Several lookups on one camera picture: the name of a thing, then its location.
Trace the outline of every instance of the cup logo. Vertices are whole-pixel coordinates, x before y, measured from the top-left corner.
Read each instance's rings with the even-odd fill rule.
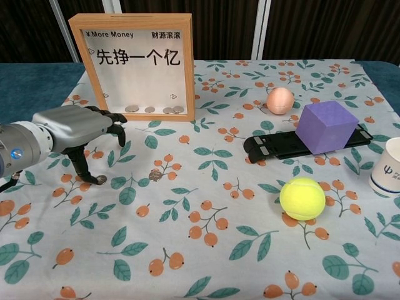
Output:
[[[393,172],[392,168],[390,166],[388,166],[387,164],[385,164],[385,167],[383,168],[383,170],[385,171],[385,174],[391,174]]]

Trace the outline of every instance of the yellow tennis ball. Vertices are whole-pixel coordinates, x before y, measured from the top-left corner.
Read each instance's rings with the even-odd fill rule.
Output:
[[[299,177],[287,182],[279,196],[286,214],[296,220],[311,220],[325,208],[325,194],[318,182]]]

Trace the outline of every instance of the floral tablecloth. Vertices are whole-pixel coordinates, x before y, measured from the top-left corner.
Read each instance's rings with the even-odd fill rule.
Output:
[[[131,121],[86,156],[103,186],[51,154],[0,194],[0,298],[397,299],[400,197],[368,185],[400,118],[352,60],[195,61],[194,122]],[[283,115],[275,87],[294,95]],[[304,105],[336,100],[373,136],[341,151],[250,164],[252,135],[293,131]],[[64,105],[97,105],[86,73]],[[149,173],[158,169],[159,181]],[[326,208],[295,221],[292,178],[320,183]]]

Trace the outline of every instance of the purple cube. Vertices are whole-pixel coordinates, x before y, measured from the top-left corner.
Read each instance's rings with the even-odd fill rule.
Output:
[[[337,101],[326,101],[305,105],[296,134],[315,155],[343,149],[357,124]]]

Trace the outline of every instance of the paper cup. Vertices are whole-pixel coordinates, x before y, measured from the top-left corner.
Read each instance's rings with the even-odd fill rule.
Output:
[[[400,137],[386,142],[385,150],[369,177],[369,185],[383,196],[400,195]]]

